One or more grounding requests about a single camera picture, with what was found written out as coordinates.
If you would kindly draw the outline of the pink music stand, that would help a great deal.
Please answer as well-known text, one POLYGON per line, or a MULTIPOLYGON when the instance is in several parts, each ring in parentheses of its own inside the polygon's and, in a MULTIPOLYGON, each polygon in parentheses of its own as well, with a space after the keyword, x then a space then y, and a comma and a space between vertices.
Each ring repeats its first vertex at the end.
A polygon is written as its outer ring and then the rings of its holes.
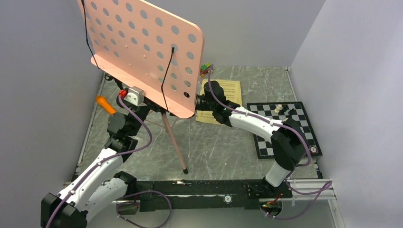
POLYGON ((80 0, 91 62, 144 98, 185 119, 195 114, 204 34, 194 23, 144 0, 80 0))

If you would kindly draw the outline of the orange toy microphone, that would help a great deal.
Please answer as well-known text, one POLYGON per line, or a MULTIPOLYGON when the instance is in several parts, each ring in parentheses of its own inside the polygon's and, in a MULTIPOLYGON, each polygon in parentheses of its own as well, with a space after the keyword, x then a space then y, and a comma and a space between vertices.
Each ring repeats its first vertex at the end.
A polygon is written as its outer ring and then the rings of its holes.
POLYGON ((102 96, 98 95, 96 97, 96 103, 101 106, 105 111, 107 111, 110 115, 115 114, 117 111, 110 105, 110 103, 107 101, 107 99, 102 96))

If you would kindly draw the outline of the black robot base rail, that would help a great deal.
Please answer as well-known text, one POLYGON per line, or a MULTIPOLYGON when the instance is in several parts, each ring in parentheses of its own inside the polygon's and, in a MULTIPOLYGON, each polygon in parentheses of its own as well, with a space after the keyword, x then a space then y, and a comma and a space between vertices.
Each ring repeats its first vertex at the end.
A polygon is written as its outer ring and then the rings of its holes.
POLYGON ((119 198, 138 202, 141 212, 161 209, 259 209, 272 200, 292 198, 292 192, 282 183, 273 189, 260 179, 251 180, 165 180, 138 181, 135 188, 119 198))

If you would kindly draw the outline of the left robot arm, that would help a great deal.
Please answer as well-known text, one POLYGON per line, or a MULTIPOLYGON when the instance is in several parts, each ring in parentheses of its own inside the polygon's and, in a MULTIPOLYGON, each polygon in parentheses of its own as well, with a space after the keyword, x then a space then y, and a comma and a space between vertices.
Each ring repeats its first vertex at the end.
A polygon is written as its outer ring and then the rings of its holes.
POLYGON ((118 103, 129 114, 116 112, 108 118, 109 138, 96 159, 68 186, 54 195, 48 193, 41 201, 40 225, 43 228, 85 228, 88 223, 118 198, 129 200, 136 195, 136 178, 124 171, 109 177, 137 147, 137 135, 150 111, 165 110, 152 101, 136 106, 121 98, 118 103))

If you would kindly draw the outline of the yellow sheet music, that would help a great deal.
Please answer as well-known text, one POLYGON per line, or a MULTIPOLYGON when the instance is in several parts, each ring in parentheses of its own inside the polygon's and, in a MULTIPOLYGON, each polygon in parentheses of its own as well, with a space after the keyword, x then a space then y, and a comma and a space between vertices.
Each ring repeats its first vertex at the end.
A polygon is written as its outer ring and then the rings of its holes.
MULTIPOLYGON (((211 92, 217 96, 217 98, 223 102, 227 106, 231 106, 232 103, 237 104, 238 106, 242 105, 242 97, 241 97, 241 86, 239 81, 230 81, 217 79, 211 81, 212 89, 210 89, 208 80, 204 79, 202 82, 203 89, 200 95, 211 95, 211 92)), ((202 123, 207 124, 225 124, 225 118, 220 117, 220 120, 215 118, 219 114, 224 111, 224 107, 222 107, 218 103, 217 111, 196 111, 195 120, 202 123)))

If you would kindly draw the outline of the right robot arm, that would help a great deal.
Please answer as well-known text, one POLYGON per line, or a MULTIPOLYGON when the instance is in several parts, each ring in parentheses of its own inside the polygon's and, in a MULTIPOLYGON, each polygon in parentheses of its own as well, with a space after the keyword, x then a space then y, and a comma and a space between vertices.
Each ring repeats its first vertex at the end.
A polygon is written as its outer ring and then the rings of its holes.
POLYGON ((246 130, 270 142, 275 161, 262 180, 262 191, 267 197, 275 197, 280 192, 281 183, 302 166, 304 157, 307 157, 305 165, 310 164, 307 140, 295 120, 270 119, 249 111, 228 100, 215 80, 204 84, 203 94, 196 98, 196 110, 210 111, 218 123, 246 130))

